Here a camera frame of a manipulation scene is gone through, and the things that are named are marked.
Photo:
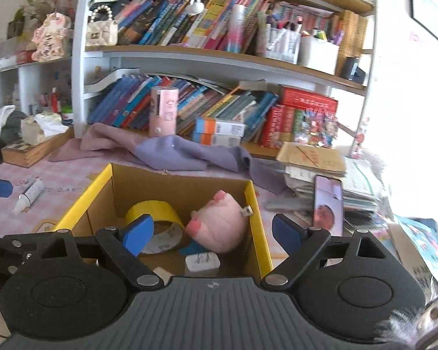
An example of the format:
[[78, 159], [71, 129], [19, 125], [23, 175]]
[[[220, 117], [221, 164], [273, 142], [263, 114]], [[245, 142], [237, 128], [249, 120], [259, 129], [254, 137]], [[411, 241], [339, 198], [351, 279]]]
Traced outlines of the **yellow tape roll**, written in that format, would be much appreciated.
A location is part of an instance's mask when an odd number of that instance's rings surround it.
[[134, 256], [170, 251], [183, 240], [184, 226], [167, 202], [144, 201], [133, 205], [126, 214], [128, 233], [121, 240]]

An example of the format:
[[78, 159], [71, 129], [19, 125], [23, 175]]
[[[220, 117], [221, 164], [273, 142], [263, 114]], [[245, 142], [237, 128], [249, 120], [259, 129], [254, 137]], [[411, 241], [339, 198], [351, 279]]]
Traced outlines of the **pink plush pig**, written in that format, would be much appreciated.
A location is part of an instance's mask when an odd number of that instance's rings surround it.
[[185, 232], [216, 254], [227, 254], [240, 245], [253, 210], [241, 207], [231, 194], [219, 190], [200, 210], [191, 213]]

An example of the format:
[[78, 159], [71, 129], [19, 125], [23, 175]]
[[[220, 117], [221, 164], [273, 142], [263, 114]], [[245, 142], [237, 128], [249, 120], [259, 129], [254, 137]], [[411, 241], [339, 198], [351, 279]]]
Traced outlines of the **white charger plug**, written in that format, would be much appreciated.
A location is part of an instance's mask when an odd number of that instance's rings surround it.
[[220, 259], [214, 252], [191, 254], [185, 257], [186, 277], [216, 277], [220, 269]]

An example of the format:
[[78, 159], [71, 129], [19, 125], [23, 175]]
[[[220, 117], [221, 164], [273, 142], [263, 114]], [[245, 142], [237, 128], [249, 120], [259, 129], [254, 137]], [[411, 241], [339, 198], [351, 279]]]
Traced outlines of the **beige eraser block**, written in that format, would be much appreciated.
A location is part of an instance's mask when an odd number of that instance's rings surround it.
[[167, 285], [174, 276], [173, 273], [169, 272], [168, 270], [162, 267], [156, 267], [152, 271], [163, 281], [165, 285]]

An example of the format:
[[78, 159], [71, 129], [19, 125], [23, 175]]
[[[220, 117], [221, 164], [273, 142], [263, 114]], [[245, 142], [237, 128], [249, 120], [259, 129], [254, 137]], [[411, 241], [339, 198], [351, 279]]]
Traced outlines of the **pink checkered table mat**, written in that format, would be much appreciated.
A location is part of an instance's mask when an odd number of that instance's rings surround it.
[[[70, 208], [76, 204], [80, 198], [83, 198], [81, 197], [82, 194], [94, 183], [99, 174], [104, 172], [108, 164], [127, 166], [129, 168], [129, 181], [134, 181], [137, 175], [147, 175], [148, 172], [151, 173], [150, 175], [154, 172], [167, 175], [163, 177], [163, 179], [167, 180], [167, 187], [173, 187], [174, 181], [178, 179], [177, 177], [174, 178], [173, 175], [186, 177], [189, 184], [193, 181], [199, 181], [200, 178], [207, 178], [206, 185], [214, 189], [214, 191], [208, 192], [209, 197], [212, 197], [213, 192], [217, 192], [220, 189], [219, 181], [250, 179], [247, 173], [238, 174], [217, 167], [208, 167], [206, 171], [202, 172], [154, 171], [148, 167], [130, 163], [122, 160], [119, 156], [110, 154], [103, 157], [61, 162], [50, 162], [46, 158], [30, 168], [1, 164], [0, 179], [11, 182], [13, 185], [13, 193], [7, 198], [0, 197], [0, 236], [54, 230]], [[30, 208], [25, 209], [21, 213], [13, 213], [12, 211], [20, 194], [22, 194], [35, 179], [42, 180], [43, 192], [39, 194]], [[123, 226], [126, 212], [132, 205], [139, 202], [137, 200], [136, 202], [130, 203], [127, 208], [122, 208], [119, 204], [119, 200], [121, 202], [128, 201], [121, 199], [119, 192], [113, 192], [114, 180], [117, 182], [117, 180], [120, 181], [121, 179], [118, 176], [112, 176], [111, 179], [102, 185], [102, 192], [95, 192], [97, 201], [94, 202], [94, 204], [97, 206], [92, 206], [91, 209], [99, 215], [102, 214], [102, 218], [97, 218], [95, 221], [93, 220], [95, 222], [95, 226], [93, 226], [97, 228], [96, 230], [99, 230], [100, 224], [103, 223], [106, 223], [105, 226]], [[273, 267], [276, 267], [288, 257], [288, 254], [272, 235], [271, 221], [275, 213], [265, 209], [265, 205], [278, 197], [290, 197], [291, 193], [287, 190], [277, 195], [256, 185], [254, 185], [254, 188], [259, 203], [263, 230], [266, 234], [270, 250], [270, 258], [272, 259]], [[85, 233], [83, 235], [91, 235], [92, 231], [89, 229], [91, 227], [90, 223], [92, 224], [93, 222], [89, 218], [89, 213], [86, 213], [86, 211], [84, 211], [83, 219], [80, 222], [80, 225], [83, 225], [81, 230]], [[1, 314], [0, 335], [5, 337], [10, 335]], [[3, 343], [4, 340], [4, 338], [0, 337], [0, 344]]]

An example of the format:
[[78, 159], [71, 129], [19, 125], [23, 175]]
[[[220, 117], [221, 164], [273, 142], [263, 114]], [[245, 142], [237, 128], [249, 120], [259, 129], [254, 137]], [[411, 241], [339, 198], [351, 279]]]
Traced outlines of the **white glue tube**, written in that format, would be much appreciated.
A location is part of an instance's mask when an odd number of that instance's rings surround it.
[[20, 194], [12, 212], [21, 213], [22, 211], [30, 208], [43, 191], [43, 182], [40, 178], [37, 178], [24, 190], [24, 192], [22, 192], [22, 194]]

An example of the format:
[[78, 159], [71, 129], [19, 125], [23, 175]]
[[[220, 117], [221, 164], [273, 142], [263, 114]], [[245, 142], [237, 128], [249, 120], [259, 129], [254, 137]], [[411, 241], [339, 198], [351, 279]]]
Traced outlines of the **wooden chess box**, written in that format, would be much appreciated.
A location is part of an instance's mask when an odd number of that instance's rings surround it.
[[23, 140], [16, 141], [1, 149], [3, 162], [19, 167], [29, 168], [51, 154], [54, 150], [63, 146], [68, 140], [74, 138], [72, 127], [64, 134], [51, 137], [39, 145], [28, 145]]

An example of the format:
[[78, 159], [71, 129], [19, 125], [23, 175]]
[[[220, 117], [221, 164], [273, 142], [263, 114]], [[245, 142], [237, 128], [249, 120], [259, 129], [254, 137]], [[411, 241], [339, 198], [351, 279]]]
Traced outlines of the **smartphone with lit screen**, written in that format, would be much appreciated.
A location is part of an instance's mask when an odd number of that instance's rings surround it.
[[323, 175], [314, 178], [314, 207], [312, 225], [343, 235], [343, 185], [338, 179]]

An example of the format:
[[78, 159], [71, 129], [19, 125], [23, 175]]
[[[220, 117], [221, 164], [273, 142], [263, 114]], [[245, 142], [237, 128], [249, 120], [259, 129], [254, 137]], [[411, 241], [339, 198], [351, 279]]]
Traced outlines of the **yellow cardboard box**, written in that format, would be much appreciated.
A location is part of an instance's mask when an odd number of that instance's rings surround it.
[[125, 216], [143, 201], [166, 202], [186, 224], [190, 213], [200, 209], [219, 190], [231, 194], [242, 206], [249, 205], [248, 233], [233, 252], [220, 258], [225, 276], [251, 276], [256, 280], [273, 269], [255, 188], [250, 180], [172, 175], [120, 164], [108, 164], [89, 185], [56, 229], [75, 236], [94, 235], [106, 226], [125, 225]]

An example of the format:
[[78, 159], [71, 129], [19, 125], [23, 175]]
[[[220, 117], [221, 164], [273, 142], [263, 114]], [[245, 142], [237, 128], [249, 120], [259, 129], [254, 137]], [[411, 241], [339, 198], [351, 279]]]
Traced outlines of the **crumpled beige paper bag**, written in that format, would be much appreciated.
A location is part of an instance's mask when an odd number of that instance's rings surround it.
[[20, 128], [22, 140], [31, 146], [40, 145], [69, 129], [62, 123], [61, 116], [52, 112], [29, 116], [21, 121]]

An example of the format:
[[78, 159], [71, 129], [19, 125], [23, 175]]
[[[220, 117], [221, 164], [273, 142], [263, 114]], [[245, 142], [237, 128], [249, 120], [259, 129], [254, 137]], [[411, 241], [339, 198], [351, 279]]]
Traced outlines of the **brown paper envelope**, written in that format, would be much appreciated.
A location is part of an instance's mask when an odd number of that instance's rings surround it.
[[307, 146], [294, 142], [285, 142], [276, 160], [285, 165], [335, 175], [343, 175], [347, 170], [345, 158], [339, 150]]

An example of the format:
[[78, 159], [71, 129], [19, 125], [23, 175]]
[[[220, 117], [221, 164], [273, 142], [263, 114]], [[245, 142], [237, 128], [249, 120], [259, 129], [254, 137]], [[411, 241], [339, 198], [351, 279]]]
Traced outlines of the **pink purple cloth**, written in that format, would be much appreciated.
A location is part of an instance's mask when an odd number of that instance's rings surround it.
[[116, 153], [128, 161], [156, 171], [201, 172], [209, 166], [237, 174], [273, 194], [286, 189], [284, 176], [263, 165], [241, 146], [207, 146], [177, 135], [143, 137], [124, 129], [96, 123], [81, 138], [68, 140], [53, 151], [51, 162], [100, 157]]

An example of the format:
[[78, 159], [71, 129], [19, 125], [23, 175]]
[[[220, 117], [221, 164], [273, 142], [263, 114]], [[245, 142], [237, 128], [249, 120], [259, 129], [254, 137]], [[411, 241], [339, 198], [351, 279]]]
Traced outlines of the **red boxed book set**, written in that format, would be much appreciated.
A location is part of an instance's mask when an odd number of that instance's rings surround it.
[[330, 148], [338, 134], [338, 101], [304, 89], [280, 85], [278, 102], [266, 115], [259, 144], [281, 148], [286, 142]]

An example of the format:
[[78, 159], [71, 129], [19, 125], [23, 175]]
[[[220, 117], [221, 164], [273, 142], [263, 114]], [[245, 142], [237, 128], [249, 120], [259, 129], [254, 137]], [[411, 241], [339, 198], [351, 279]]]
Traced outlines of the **orange white carton boxes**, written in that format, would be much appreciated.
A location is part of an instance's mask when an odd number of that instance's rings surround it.
[[239, 146], [247, 126], [216, 118], [197, 118], [192, 141], [207, 146]]

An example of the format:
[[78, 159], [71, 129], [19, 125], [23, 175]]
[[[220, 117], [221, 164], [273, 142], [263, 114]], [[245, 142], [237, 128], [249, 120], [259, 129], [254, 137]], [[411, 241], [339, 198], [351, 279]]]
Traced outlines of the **white bookshelf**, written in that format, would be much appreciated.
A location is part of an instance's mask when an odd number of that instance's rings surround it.
[[[350, 26], [350, 38], [356, 50], [362, 51], [363, 39], [358, 20], [376, 13], [375, 5], [363, 0], [287, 0], [306, 6], [333, 11]], [[188, 48], [185, 46], [116, 45], [88, 47], [85, 44], [89, 3], [78, 0], [72, 46], [72, 106], [75, 135], [81, 137], [88, 129], [89, 110], [95, 103], [96, 92], [89, 89], [90, 81], [105, 77], [111, 71], [138, 67], [147, 73], [173, 72], [198, 78], [208, 78], [226, 86], [239, 81], [265, 80], [274, 89], [279, 84], [300, 86], [317, 92], [344, 90], [365, 97], [367, 87], [339, 77], [336, 73], [315, 70], [278, 59], [267, 59], [245, 53]]]

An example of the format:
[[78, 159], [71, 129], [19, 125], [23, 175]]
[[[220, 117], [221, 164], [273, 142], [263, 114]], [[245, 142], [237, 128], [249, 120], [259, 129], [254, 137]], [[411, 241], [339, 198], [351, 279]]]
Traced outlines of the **white pen holder box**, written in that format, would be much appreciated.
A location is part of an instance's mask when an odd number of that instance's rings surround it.
[[300, 39], [297, 65], [334, 75], [339, 46], [312, 36]]

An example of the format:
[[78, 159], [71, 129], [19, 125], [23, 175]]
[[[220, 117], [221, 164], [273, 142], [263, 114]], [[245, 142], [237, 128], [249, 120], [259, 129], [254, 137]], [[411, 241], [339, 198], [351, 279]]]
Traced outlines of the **white quilted handbag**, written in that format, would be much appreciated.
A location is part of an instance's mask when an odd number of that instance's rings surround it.
[[[104, 11], [107, 14], [105, 21], [97, 21], [96, 15]], [[118, 23], [113, 19], [113, 13], [108, 5], [101, 5], [91, 12], [86, 34], [87, 47], [115, 46], [118, 42]]]

